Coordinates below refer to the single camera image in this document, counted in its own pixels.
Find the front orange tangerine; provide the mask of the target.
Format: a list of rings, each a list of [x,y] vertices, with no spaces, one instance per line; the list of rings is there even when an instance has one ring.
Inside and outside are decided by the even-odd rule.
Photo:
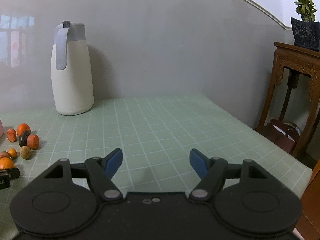
[[[7,170],[7,169],[11,169],[11,168],[15,168],[15,164],[14,162],[6,157],[3,157],[0,159],[0,169],[1,170]]]

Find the reddish brown fruit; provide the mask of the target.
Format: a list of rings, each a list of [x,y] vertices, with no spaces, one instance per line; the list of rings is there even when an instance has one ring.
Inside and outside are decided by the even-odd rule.
[[[11,159],[11,155],[7,151],[3,151],[0,153],[0,158],[8,158]]]

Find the tiny orange kumquat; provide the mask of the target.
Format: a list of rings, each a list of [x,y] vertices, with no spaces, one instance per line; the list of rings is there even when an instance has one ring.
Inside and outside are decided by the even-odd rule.
[[[8,149],[7,153],[10,155],[12,159],[15,159],[17,157],[17,151],[14,148]]]

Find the small yellow-brown fruit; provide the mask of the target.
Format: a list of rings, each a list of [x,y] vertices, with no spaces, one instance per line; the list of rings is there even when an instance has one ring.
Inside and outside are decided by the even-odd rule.
[[[28,146],[22,146],[20,148],[20,157],[28,160],[31,156],[31,149]]]

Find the small red-orange fruit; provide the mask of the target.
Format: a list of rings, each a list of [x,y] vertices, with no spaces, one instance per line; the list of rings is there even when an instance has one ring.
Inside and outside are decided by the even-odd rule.
[[[6,136],[9,142],[15,142],[16,141],[16,131],[13,128],[10,128],[6,132]]]

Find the red-orange persimmon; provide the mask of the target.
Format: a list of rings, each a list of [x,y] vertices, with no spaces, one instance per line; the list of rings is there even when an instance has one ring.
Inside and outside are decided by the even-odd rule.
[[[40,139],[37,135],[35,134],[30,134],[27,137],[27,146],[32,149],[32,150],[36,150],[39,147],[39,143],[40,143]]]

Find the colourful cardboard box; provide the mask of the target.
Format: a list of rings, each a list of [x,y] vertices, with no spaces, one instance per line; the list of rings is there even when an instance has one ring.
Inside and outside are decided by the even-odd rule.
[[[3,128],[3,124],[0,120],[0,137],[4,134],[4,128]]]

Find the round orange tangerine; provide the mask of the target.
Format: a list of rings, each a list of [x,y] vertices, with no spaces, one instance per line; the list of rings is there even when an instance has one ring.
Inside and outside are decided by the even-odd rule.
[[[24,131],[31,132],[29,125],[26,123],[19,124],[16,129],[17,136],[19,137]]]

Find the brown bag under table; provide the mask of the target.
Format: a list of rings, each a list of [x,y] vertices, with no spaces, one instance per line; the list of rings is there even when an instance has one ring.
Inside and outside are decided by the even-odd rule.
[[[271,119],[263,127],[262,135],[290,155],[293,154],[300,139],[300,132],[297,130],[296,125],[290,122],[283,123],[277,119]]]

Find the white thermos jug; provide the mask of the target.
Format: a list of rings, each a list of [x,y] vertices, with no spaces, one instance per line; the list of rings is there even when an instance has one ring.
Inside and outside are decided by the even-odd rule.
[[[58,113],[78,115],[93,107],[92,68],[83,23],[63,21],[56,26],[51,81]]]

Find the carved wooden side table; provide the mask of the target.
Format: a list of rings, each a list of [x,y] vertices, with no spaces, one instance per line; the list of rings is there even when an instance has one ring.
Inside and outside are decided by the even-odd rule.
[[[289,75],[284,103],[279,118],[277,118],[282,122],[289,105],[291,92],[298,86],[299,77],[302,75],[308,77],[309,115],[292,154],[293,157],[300,158],[303,156],[303,151],[310,143],[319,124],[319,52],[281,42],[275,42],[274,46],[276,49],[274,50],[271,77],[263,110],[255,130],[262,135],[263,127],[267,125],[266,119],[270,111],[274,91],[277,86],[281,85],[284,70],[287,69]]]

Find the dark blue plant pot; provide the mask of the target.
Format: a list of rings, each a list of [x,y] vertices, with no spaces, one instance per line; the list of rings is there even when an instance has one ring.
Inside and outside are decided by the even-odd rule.
[[[294,45],[319,52],[319,22],[303,22],[291,18]]]

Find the green potted plant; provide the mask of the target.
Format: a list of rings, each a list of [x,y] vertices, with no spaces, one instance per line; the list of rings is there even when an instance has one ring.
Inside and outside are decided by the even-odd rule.
[[[295,0],[295,12],[301,17],[303,22],[315,22],[317,8],[312,0]]]

